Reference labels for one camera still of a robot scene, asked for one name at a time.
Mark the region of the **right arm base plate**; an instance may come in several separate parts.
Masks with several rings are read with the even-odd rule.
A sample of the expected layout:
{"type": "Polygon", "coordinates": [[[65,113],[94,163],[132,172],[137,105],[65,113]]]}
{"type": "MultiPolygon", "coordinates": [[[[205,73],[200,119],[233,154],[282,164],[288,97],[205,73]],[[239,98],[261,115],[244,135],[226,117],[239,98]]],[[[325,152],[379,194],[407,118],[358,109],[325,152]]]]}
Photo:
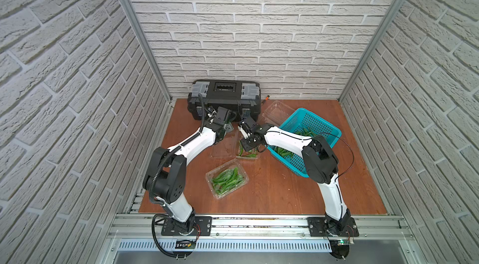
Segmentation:
{"type": "Polygon", "coordinates": [[[308,217],[311,237],[358,237],[359,229],[355,220],[346,215],[339,222],[326,217],[308,217]]]}

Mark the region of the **black plastic toolbox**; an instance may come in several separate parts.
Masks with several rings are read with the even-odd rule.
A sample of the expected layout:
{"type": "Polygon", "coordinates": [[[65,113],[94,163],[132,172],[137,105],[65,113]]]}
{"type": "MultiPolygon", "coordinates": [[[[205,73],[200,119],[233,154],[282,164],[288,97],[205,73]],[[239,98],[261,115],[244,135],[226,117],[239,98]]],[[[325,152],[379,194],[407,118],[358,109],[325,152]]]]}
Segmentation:
{"type": "Polygon", "coordinates": [[[195,120],[202,119],[202,106],[229,109],[237,114],[233,121],[248,116],[257,120],[261,113],[260,85],[241,80],[196,80],[187,98],[187,109],[195,120]]]}

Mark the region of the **aluminium front rail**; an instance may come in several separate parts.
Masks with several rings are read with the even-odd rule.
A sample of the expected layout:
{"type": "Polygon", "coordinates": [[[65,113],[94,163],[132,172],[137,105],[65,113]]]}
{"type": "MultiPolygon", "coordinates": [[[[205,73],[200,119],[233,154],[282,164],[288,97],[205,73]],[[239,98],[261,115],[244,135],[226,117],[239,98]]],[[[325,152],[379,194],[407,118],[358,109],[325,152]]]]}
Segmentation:
{"type": "MultiPolygon", "coordinates": [[[[153,214],[118,214],[108,239],[152,239],[153,214]]],[[[353,215],[340,235],[327,229],[323,216],[197,214],[200,239],[414,240],[402,216],[353,215]]]]}

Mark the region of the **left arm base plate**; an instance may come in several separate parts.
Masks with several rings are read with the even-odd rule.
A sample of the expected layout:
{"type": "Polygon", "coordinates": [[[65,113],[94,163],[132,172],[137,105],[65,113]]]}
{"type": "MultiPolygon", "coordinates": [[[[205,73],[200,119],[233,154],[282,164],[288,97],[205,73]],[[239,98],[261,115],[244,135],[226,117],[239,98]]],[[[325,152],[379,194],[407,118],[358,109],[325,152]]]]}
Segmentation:
{"type": "Polygon", "coordinates": [[[199,227],[200,236],[210,236],[213,217],[195,216],[194,219],[188,219],[186,222],[179,222],[173,218],[168,218],[164,222],[161,230],[162,236],[197,236],[199,227]]]}

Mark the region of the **teal plastic basket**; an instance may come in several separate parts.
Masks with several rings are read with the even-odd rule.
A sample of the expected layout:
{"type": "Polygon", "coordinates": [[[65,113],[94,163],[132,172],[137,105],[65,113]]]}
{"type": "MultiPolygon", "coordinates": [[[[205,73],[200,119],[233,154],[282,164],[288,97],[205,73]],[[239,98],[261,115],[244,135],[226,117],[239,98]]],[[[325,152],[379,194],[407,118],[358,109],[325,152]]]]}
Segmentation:
{"type": "MultiPolygon", "coordinates": [[[[342,136],[340,129],[305,108],[297,109],[279,126],[279,129],[302,136],[316,136],[320,134],[325,137],[331,148],[334,147],[342,136]]],[[[297,176],[308,178],[304,161],[301,157],[275,146],[268,146],[268,150],[297,176]]]]}

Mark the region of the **clear clamshell container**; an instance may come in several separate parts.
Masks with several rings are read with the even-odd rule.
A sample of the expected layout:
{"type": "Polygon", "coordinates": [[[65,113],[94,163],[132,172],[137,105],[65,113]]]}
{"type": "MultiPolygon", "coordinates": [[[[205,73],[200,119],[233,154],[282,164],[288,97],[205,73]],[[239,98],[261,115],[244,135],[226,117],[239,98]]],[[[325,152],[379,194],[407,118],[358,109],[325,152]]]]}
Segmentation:
{"type": "Polygon", "coordinates": [[[284,104],[279,100],[275,100],[259,116],[258,123],[268,123],[275,126],[281,126],[294,112],[295,110],[290,106],[284,104]]]}
{"type": "Polygon", "coordinates": [[[240,140],[243,138],[239,131],[228,133],[224,139],[212,147],[210,157],[213,159],[231,159],[237,158],[238,148],[241,145],[240,140]]]}
{"type": "Polygon", "coordinates": [[[222,199],[249,183],[249,177],[238,159],[232,159],[206,173],[205,179],[216,199],[222,199]]]}

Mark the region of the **corner metal post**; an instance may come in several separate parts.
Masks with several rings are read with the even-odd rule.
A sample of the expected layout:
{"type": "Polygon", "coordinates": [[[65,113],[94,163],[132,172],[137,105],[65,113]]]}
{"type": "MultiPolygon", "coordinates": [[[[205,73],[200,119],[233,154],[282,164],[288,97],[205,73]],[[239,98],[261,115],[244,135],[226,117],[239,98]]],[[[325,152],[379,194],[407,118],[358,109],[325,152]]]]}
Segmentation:
{"type": "Polygon", "coordinates": [[[402,7],[405,0],[393,0],[390,7],[388,8],[385,16],[380,21],[380,24],[372,36],[369,44],[367,45],[364,53],[359,59],[357,66],[354,68],[351,77],[348,79],[343,91],[339,95],[338,102],[343,103],[346,100],[347,94],[350,92],[351,88],[353,87],[355,81],[357,80],[359,74],[362,72],[363,68],[365,67],[368,59],[372,56],[375,48],[377,47],[378,43],[382,40],[383,36],[388,31],[389,26],[395,19],[397,13],[399,12],[400,8],[402,7]]]}
{"type": "Polygon", "coordinates": [[[171,103],[173,98],[172,95],[170,94],[168,90],[168,86],[163,79],[163,76],[158,68],[158,64],[156,62],[156,59],[153,55],[152,49],[149,45],[149,42],[147,40],[146,34],[141,26],[141,23],[137,17],[137,14],[133,8],[133,4],[131,0],[119,0],[125,15],[131,25],[131,28],[138,40],[138,43],[140,45],[140,48],[142,49],[145,58],[147,60],[147,63],[149,67],[151,67],[153,71],[153,75],[155,76],[156,80],[158,81],[159,87],[162,90],[163,96],[165,97],[166,101],[171,103]]]}

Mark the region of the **green peppers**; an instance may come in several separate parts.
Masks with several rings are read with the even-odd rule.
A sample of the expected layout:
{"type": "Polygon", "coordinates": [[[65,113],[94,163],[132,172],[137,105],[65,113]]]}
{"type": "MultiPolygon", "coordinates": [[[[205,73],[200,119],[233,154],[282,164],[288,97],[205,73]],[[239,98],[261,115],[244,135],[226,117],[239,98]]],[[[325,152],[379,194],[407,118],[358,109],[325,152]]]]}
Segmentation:
{"type": "Polygon", "coordinates": [[[318,148],[318,142],[314,138],[289,133],[277,127],[269,129],[264,138],[269,146],[285,149],[298,155],[302,159],[304,158],[304,154],[316,153],[318,148]]]}

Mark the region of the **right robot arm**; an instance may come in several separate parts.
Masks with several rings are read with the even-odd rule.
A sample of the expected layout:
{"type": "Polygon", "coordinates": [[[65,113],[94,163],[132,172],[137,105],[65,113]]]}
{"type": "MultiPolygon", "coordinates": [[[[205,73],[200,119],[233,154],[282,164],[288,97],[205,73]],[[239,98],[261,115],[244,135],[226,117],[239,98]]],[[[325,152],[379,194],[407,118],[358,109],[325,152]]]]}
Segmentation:
{"type": "Polygon", "coordinates": [[[243,135],[241,145],[247,151],[260,145],[276,146],[301,157],[306,174],[321,191],[326,232],[339,236],[346,231],[351,213],[339,186],[339,160],[324,136],[301,136],[272,124],[260,125],[251,117],[240,121],[238,128],[243,135]]]}

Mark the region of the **left corner metal post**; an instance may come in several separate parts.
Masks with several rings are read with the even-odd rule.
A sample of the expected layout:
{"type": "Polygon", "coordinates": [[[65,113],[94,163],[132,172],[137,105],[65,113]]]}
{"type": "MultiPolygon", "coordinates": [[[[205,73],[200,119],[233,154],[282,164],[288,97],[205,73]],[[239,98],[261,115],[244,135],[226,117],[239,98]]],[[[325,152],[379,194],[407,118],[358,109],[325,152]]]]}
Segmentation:
{"type": "Polygon", "coordinates": [[[159,87],[162,90],[163,96],[165,97],[166,101],[171,103],[173,98],[172,95],[170,94],[168,90],[168,86],[163,79],[163,76],[158,68],[158,64],[156,62],[156,59],[153,55],[152,49],[149,45],[149,42],[147,40],[146,34],[141,26],[141,23],[137,17],[137,14],[133,8],[133,4],[131,0],[119,0],[125,15],[131,25],[131,28],[138,40],[138,43],[140,45],[140,48],[142,49],[145,58],[147,60],[147,63],[149,67],[151,67],[153,71],[153,75],[155,76],[156,80],[158,81],[159,87]]]}

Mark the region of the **right corner metal post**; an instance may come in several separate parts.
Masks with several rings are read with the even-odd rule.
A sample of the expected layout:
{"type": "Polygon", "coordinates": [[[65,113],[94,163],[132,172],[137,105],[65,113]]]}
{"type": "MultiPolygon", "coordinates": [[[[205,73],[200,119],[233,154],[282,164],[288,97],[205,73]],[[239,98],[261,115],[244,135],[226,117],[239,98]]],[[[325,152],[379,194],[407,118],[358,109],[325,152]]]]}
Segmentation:
{"type": "Polygon", "coordinates": [[[351,77],[348,79],[343,91],[339,95],[338,102],[343,103],[346,100],[347,94],[350,92],[351,88],[353,87],[355,81],[357,80],[359,74],[362,72],[363,68],[365,67],[368,59],[372,56],[375,48],[377,47],[378,43],[382,40],[383,36],[388,31],[389,26],[395,19],[397,13],[399,12],[400,8],[402,7],[405,0],[393,0],[390,7],[388,8],[385,16],[380,21],[380,24],[372,36],[369,44],[367,45],[364,53],[359,59],[357,66],[354,68],[351,77]]]}

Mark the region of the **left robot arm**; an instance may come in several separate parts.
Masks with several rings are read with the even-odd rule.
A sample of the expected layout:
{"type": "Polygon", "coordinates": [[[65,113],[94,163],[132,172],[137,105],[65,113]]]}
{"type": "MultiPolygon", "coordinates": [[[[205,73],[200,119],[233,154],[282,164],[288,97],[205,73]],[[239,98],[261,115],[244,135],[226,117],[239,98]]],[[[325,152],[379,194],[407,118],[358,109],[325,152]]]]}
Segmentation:
{"type": "Polygon", "coordinates": [[[157,148],[142,181],[151,204],[166,212],[167,221],[182,235],[196,228],[195,211],[184,195],[187,166],[210,146],[218,144],[232,130],[237,113],[219,107],[204,109],[200,127],[187,139],[169,148],[157,148]]]}

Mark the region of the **clear clamshell front container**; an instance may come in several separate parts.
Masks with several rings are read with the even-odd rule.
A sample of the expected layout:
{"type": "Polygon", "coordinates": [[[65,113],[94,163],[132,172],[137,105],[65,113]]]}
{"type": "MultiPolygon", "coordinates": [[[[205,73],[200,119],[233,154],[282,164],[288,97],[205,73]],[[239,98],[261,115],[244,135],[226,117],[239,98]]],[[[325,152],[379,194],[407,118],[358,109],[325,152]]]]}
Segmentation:
{"type": "Polygon", "coordinates": [[[249,183],[249,177],[238,159],[232,159],[206,173],[205,179],[216,199],[222,199],[249,183]]]}

